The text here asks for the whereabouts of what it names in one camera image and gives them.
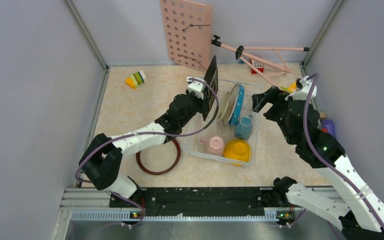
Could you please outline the yellow toy frame block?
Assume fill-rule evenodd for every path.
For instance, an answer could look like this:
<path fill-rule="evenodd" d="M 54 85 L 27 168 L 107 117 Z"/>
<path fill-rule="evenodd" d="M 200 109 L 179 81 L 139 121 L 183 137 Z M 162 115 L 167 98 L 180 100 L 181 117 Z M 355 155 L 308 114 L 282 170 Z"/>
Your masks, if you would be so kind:
<path fill-rule="evenodd" d="M 297 90 L 297 84 L 296 83 L 293 83 L 292 85 L 290 85 L 287 88 L 287 91 L 290 92 L 290 93 L 294 93 L 296 90 Z"/>

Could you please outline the yellow ribbed bowl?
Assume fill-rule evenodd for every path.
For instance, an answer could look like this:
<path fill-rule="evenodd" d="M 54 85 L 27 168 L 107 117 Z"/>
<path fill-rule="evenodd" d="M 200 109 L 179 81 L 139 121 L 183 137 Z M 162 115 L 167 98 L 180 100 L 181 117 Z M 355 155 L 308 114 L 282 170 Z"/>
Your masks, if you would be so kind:
<path fill-rule="evenodd" d="M 252 156 L 251 146 L 243 139 L 233 139 L 226 144 L 223 156 L 237 161 L 237 163 L 234 162 L 232 165 L 242 167 L 243 163 L 250 162 Z"/>

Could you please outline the purple flashlight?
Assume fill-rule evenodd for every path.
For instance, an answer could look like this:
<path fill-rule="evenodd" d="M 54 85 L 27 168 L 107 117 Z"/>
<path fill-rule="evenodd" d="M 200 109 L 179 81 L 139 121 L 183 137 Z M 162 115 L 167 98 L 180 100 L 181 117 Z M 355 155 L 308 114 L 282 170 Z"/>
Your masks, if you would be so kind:
<path fill-rule="evenodd" d="M 321 121 L 322 130 L 334 138 L 336 137 L 335 124 L 331 119 L 323 119 Z"/>

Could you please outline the blue polka dot plate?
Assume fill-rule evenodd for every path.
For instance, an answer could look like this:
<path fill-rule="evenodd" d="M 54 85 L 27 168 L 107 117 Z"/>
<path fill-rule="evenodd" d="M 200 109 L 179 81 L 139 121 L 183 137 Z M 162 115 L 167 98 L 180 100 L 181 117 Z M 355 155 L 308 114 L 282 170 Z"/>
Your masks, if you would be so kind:
<path fill-rule="evenodd" d="M 237 95 L 234 101 L 234 108 L 232 110 L 231 117 L 229 118 L 229 121 L 228 121 L 230 126 L 236 125 L 237 122 L 239 121 L 243 102 L 245 99 L 244 86 L 241 83 L 237 83 L 234 87 L 237 89 Z"/>

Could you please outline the white wire dish rack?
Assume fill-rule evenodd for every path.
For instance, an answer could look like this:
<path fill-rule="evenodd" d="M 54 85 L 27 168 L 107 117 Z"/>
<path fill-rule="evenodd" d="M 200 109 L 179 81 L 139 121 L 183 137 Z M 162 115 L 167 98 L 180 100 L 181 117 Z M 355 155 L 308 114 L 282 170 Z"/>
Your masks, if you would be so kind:
<path fill-rule="evenodd" d="M 245 166 L 250 166 L 255 161 L 255 156 L 256 156 L 255 150 L 256 150 L 257 140 L 258 140 L 259 115 L 256 112 L 253 112 L 252 110 L 252 95 L 261 93 L 263 90 L 263 87 L 261 85 L 254 84 L 254 83 L 220 79 L 218 81 L 218 92 L 217 92 L 219 103 L 221 102 L 224 93 L 227 91 L 230 92 L 232 87 L 235 84 L 242 84 L 245 90 L 245 93 L 244 93 L 245 96 L 244 96 L 244 101 L 243 101 L 243 105 L 240 113 L 240 118 L 248 115 L 253 115 L 252 134 L 248 139 L 243 139 L 246 142 L 248 142 L 248 144 L 251 147 L 251 158 L 249 163 L 243 162 L 242 167 L 245 167 Z M 211 125 L 208 128 L 205 128 L 204 131 L 192 136 L 185 137 L 181 141 L 181 149 L 186 154 L 189 154 L 194 157 L 215 160 L 215 161 L 220 161 L 220 162 L 229 163 L 229 164 L 238 163 L 233 159 L 224 157 L 224 151 L 221 155 L 213 155 L 206 152 L 205 146 L 202 143 L 200 143 L 201 138 L 219 136 L 224 139 L 225 146 L 226 146 L 226 144 L 229 141 L 233 139 L 237 139 L 234 135 L 234 127 L 235 125 L 233 126 L 230 126 L 229 124 L 224 125 L 223 122 L 218 122 L 216 117 L 216 119 L 211 123 Z"/>

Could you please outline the pink tripod stand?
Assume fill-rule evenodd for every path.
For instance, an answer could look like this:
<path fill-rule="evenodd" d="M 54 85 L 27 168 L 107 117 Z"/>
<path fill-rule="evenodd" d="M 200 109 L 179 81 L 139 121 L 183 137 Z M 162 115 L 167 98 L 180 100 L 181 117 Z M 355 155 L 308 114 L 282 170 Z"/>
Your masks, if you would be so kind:
<path fill-rule="evenodd" d="M 256 46 L 243 46 L 239 45 L 238 47 L 233 47 L 228 44 L 222 43 L 220 41 L 220 37 L 218 35 L 214 35 L 213 39 L 211 40 L 211 44 L 228 50 L 230 52 L 233 52 L 235 54 L 235 58 L 237 60 L 243 61 L 246 65 L 248 65 L 252 70 L 254 70 L 258 75 L 260 75 L 263 79 L 265 79 L 268 83 L 270 83 L 272 86 L 278 87 L 276 83 L 274 83 L 270 77 L 276 77 L 276 76 L 282 76 L 287 75 L 292 72 L 291 68 L 287 65 L 285 62 L 283 56 L 281 55 L 282 51 L 289 51 L 289 52 L 309 52 L 309 47 L 256 47 Z M 275 62 L 272 62 L 270 60 L 264 59 L 262 57 L 259 57 L 257 55 L 251 54 L 247 52 L 247 50 L 256 50 L 256 51 L 272 51 L 274 52 L 277 57 L 279 58 L 281 64 L 277 64 Z M 252 60 L 254 62 L 262 64 L 264 67 L 269 67 L 276 71 L 276 73 L 272 74 L 265 74 L 262 71 L 260 71 L 257 67 L 255 67 L 251 62 L 246 60 L 245 58 Z"/>

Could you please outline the dark red round plate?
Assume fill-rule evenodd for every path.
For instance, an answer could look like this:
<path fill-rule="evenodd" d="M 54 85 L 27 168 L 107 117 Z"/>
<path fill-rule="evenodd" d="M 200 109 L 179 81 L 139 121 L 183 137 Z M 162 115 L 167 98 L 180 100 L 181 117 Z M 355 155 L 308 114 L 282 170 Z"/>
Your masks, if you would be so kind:
<path fill-rule="evenodd" d="M 148 147 L 135 155 L 139 168 L 150 175 L 163 175 L 173 170 L 180 161 L 181 148 L 174 139 L 164 144 Z"/>

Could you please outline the round printed white plate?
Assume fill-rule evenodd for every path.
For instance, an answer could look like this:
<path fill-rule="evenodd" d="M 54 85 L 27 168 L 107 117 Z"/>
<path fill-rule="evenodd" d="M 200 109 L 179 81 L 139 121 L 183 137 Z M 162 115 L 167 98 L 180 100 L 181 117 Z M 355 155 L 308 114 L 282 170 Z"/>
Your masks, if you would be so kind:
<path fill-rule="evenodd" d="M 239 95 L 239 84 L 236 83 L 232 89 L 230 90 L 229 93 L 229 100 L 227 102 L 227 112 L 222 120 L 224 125 L 229 125 L 231 122 L 231 118 L 233 117 L 235 107 L 236 107 L 236 102 L 237 98 Z"/>

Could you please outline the pink white mug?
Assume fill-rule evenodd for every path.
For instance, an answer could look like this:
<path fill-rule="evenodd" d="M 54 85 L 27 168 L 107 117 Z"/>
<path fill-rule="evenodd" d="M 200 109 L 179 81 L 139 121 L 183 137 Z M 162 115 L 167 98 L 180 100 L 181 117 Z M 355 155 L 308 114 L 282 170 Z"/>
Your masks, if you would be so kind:
<path fill-rule="evenodd" d="M 220 136 L 202 137 L 200 143 L 204 145 L 206 152 L 220 156 L 225 149 L 225 140 Z"/>

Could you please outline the green toy brick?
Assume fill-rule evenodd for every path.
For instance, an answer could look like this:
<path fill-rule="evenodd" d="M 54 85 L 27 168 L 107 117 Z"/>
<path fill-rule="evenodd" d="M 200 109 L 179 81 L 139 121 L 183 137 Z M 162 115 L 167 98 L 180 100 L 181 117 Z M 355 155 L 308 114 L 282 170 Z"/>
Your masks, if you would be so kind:
<path fill-rule="evenodd" d="M 281 86 L 280 89 L 281 89 L 282 91 L 284 91 L 284 92 L 292 93 L 292 91 L 290 91 L 290 90 L 289 90 L 288 88 L 286 88 L 286 87 Z"/>

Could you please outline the blue floral mug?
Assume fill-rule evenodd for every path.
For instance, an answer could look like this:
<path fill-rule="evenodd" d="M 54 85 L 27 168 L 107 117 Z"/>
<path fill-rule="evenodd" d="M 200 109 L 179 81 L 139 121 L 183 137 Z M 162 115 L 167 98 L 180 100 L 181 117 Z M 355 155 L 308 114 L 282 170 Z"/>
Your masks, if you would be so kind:
<path fill-rule="evenodd" d="M 253 120 L 254 116 L 252 114 L 241 117 L 234 126 L 234 136 L 238 139 L 247 140 L 253 132 Z"/>

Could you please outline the small wooden cube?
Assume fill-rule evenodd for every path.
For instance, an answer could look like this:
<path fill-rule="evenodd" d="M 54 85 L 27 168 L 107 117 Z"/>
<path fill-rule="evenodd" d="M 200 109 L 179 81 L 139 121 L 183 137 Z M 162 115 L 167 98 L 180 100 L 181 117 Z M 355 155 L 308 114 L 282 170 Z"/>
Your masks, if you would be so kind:
<path fill-rule="evenodd" d="M 327 115 L 326 115 L 326 113 L 325 113 L 325 112 L 320 112 L 320 113 L 319 113 L 319 119 L 320 119 L 320 120 L 325 120 L 325 119 L 327 119 Z"/>

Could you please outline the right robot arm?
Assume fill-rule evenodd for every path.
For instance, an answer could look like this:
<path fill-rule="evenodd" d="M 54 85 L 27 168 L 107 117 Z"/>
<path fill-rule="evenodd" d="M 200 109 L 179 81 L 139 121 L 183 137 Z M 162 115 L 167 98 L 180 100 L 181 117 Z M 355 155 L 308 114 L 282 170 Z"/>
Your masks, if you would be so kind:
<path fill-rule="evenodd" d="M 345 149 L 331 134 L 319 128 L 320 114 L 311 105 L 316 87 L 308 85 L 293 93 L 275 86 L 252 95 L 252 109 L 276 122 L 295 153 L 340 195 L 332 200 L 290 177 L 274 181 L 273 200 L 279 206 L 297 205 L 323 218 L 348 240 L 384 240 L 384 204 L 357 173 Z"/>

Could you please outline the yellow green toy block stack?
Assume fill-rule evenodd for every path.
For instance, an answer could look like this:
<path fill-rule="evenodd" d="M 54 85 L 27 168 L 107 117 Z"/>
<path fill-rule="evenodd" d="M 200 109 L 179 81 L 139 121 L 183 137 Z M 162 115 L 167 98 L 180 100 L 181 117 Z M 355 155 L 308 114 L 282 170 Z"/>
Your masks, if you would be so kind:
<path fill-rule="evenodd" d="M 132 89 L 137 89 L 140 85 L 144 84 L 147 80 L 147 77 L 143 70 L 137 71 L 131 74 L 128 78 L 125 79 L 125 83 Z"/>

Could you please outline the pink pegboard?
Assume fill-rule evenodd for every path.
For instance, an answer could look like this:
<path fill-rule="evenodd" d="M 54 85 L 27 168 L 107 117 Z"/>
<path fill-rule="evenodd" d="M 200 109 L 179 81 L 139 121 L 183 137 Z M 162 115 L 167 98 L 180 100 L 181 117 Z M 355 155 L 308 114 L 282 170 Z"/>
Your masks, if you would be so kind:
<path fill-rule="evenodd" d="M 159 5 L 169 60 L 206 72 L 213 58 L 214 7 L 191 0 L 160 0 Z"/>

